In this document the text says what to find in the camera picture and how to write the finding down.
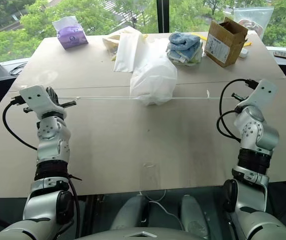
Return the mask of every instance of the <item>small white object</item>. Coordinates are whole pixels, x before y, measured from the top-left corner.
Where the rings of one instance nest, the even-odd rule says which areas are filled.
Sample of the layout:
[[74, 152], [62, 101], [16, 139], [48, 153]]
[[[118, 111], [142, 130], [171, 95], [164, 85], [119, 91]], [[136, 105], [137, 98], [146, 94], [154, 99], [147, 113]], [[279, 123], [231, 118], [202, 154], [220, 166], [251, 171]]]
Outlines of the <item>small white object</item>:
[[241, 58], [246, 58], [247, 57], [247, 54], [248, 54], [248, 50], [247, 49], [245, 49], [245, 48], [242, 48], [242, 50], [241, 50], [241, 52], [240, 52], [240, 54], [239, 54], [239, 57], [241, 57]]

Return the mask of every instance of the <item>beige tabletop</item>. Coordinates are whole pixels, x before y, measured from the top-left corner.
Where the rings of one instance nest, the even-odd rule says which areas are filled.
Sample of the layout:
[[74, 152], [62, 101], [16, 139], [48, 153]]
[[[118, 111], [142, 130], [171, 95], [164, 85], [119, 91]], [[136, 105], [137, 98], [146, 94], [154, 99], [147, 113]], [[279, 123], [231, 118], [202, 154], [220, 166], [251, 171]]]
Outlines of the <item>beige tabletop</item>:
[[[15, 91], [34, 84], [53, 86], [62, 102], [84, 97], [67, 109], [66, 123], [72, 133], [69, 172], [83, 179], [75, 182], [77, 192], [88, 195], [222, 185], [232, 177], [239, 143], [216, 130], [217, 97], [233, 79], [269, 79], [278, 94], [263, 114], [279, 131], [280, 142], [268, 175], [272, 182], [286, 181], [286, 77], [259, 37], [248, 38], [253, 42], [248, 57], [232, 66], [221, 68], [204, 57], [196, 67], [178, 67], [176, 99], [149, 107], [134, 99], [110, 98], [128, 96], [131, 73], [113, 72], [101, 36], [89, 36], [89, 45], [68, 51], [56, 38], [44, 39], [0, 103], [0, 197], [26, 197], [35, 175], [36, 151], [15, 140], [1, 118]], [[238, 82], [226, 96], [232, 92], [246, 96], [251, 90]], [[236, 104], [225, 99], [223, 111]], [[12, 107], [7, 119], [14, 132], [37, 146], [33, 112]], [[226, 118], [236, 134], [233, 120]]]

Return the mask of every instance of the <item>black cable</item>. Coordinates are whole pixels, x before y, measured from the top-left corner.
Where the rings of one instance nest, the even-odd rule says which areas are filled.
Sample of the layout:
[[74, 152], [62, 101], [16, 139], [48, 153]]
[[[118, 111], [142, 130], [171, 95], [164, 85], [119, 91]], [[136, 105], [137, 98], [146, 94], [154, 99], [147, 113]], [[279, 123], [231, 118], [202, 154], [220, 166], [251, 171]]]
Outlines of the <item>black cable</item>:
[[72, 189], [72, 193], [75, 199], [75, 207], [76, 207], [76, 234], [75, 234], [75, 238], [79, 238], [79, 233], [80, 233], [80, 223], [81, 223], [81, 212], [80, 212], [80, 208], [79, 208], [79, 201], [78, 201], [78, 197], [77, 197], [77, 193], [75, 190], [75, 187], [73, 185], [73, 182], [71, 180], [71, 176], [68, 177], [68, 182], [69, 185], [71, 186]]
[[222, 130], [221, 130], [220, 127], [219, 127], [219, 122], [220, 122], [221, 120], [223, 120], [223, 117], [224, 117], [225, 115], [231, 114], [231, 113], [236, 113], [236, 111], [235, 111], [235, 110], [227, 111], [227, 112], [223, 113], [221, 116], [219, 116], [219, 118], [218, 118], [217, 121], [216, 121], [216, 128], [217, 128], [217, 130], [219, 131], [219, 133], [222, 134], [223, 136], [225, 136], [225, 137], [227, 137], [227, 138], [229, 137], [230, 139], [235, 139], [233, 136], [227, 135], [226, 133], [222, 132]]
[[22, 144], [24, 144], [24, 145], [28, 146], [29, 148], [34, 149], [34, 150], [37, 151], [37, 148], [36, 148], [36, 147], [34, 147], [34, 146], [28, 144], [27, 142], [23, 141], [19, 136], [17, 136], [17, 135], [9, 128], [9, 126], [8, 126], [8, 124], [7, 124], [7, 121], [6, 121], [6, 114], [7, 114], [8, 109], [9, 109], [12, 105], [13, 105], [13, 103], [10, 102], [10, 103], [7, 105], [7, 107], [5, 107], [5, 109], [4, 109], [4, 111], [3, 111], [3, 123], [4, 123], [4, 125], [5, 125], [5, 128], [7, 129], [7, 131], [9, 131], [9, 133], [10, 133], [11, 135], [13, 135], [13, 136], [14, 136], [18, 141], [20, 141]]
[[10, 74], [11, 76], [17, 76], [17, 75], [19, 75], [19, 74], [22, 72], [22, 70], [21, 70], [21, 71], [19, 71], [19, 72], [17, 72], [17, 73], [15, 73], [15, 71], [16, 71], [16, 70], [18, 70], [18, 69], [22, 69], [22, 68], [24, 68], [24, 67], [26, 66], [26, 64], [27, 64], [27, 62], [26, 62], [26, 63], [23, 63], [23, 64], [18, 65], [18, 66], [17, 66], [17, 67], [15, 67], [14, 69], [10, 70], [9, 74]]
[[56, 240], [60, 235], [62, 235], [64, 232], [66, 232], [72, 225], [74, 224], [74, 220], [72, 221], [62, 230], [60, 230], [53, 238], [53, 240]]
[[[245, 79], [240, 79], [240, 78], [239, 78], [239, 79], [235, 79], [235, 80], [233, 80], [233, 81], [230, 81], [230, 82], [223, 88], [223, 90], [222, 90], [222, 92], [221, 92], [221, 96], [220, 96], [220, 98], [219, 98], [219, 115], [220, 115], [220, 116], [222, 115], [222, 100], [223, 100], [223, 95], [224, 95], [225, 90], [226, 90], [227, 87], [228, 87], [229, 85], [231, 85], [232, 83], [240, 82], [240, 81], [245, 82], [246, 80], [245, 80]], [[222, 135], [224, 135], [225, 137], [229, 137], [230, 139], [235, 139], [235, 140], [237, 140], [237, 141], [240, 143], [240, 142], [241, 142], [241, 139], [238, 138], [238, 137], [236, 137], [236, 136], [228, 129], [228, 127], [226, 126], [226, 124], [225, 124], [223, 118], [222, 118], [221, 121], [222, 121], [222, 124], [223, 124], [224, 128], [225, 128], [226, 131], [229, 133], [229, 135], [223, 133], [223, 132], [221, 131], [221, 129], [220, 129], [219, 126], [217, 127], [217, 130], [218, 130]]]
[[267, 186], [267, 199], [269, 200], [269, 205], [271, 207], [271, 211], [272, 211], [272, 215], [275, 217], [275, 206], [272, 200], [272, 195], [271, 195], [271, 191], [270, 191], [270, 185]]

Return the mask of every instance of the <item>clear plastic bag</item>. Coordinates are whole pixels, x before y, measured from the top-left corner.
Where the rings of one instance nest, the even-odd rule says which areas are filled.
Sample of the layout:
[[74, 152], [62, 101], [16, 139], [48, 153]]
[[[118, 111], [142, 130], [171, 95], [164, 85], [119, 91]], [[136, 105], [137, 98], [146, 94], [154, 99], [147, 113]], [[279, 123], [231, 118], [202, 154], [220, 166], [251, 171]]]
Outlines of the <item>clear plastic bag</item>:
[[256, 31], [262, 39], [273, 11], [274, 7], [272, 6], [236, 8], [234, 10], [234, 21], [249, 30]]
[[176, 82], [177, 69], [167, 56], [153, 58], [133, 72], [130, 96], [146, 106], [160, 105], [172, 99]]

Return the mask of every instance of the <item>cardboard box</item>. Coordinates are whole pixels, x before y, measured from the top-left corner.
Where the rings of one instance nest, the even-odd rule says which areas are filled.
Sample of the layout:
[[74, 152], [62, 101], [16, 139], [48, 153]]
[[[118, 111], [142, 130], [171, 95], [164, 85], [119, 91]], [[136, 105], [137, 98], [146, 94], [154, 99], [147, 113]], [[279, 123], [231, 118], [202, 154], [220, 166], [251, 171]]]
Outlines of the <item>cardboard box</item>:
[[246, 42], [247, 28], [225, 18], [223, 23], [211, 22], [205, 46], [206, 54], [222, 67], [236, 62]]

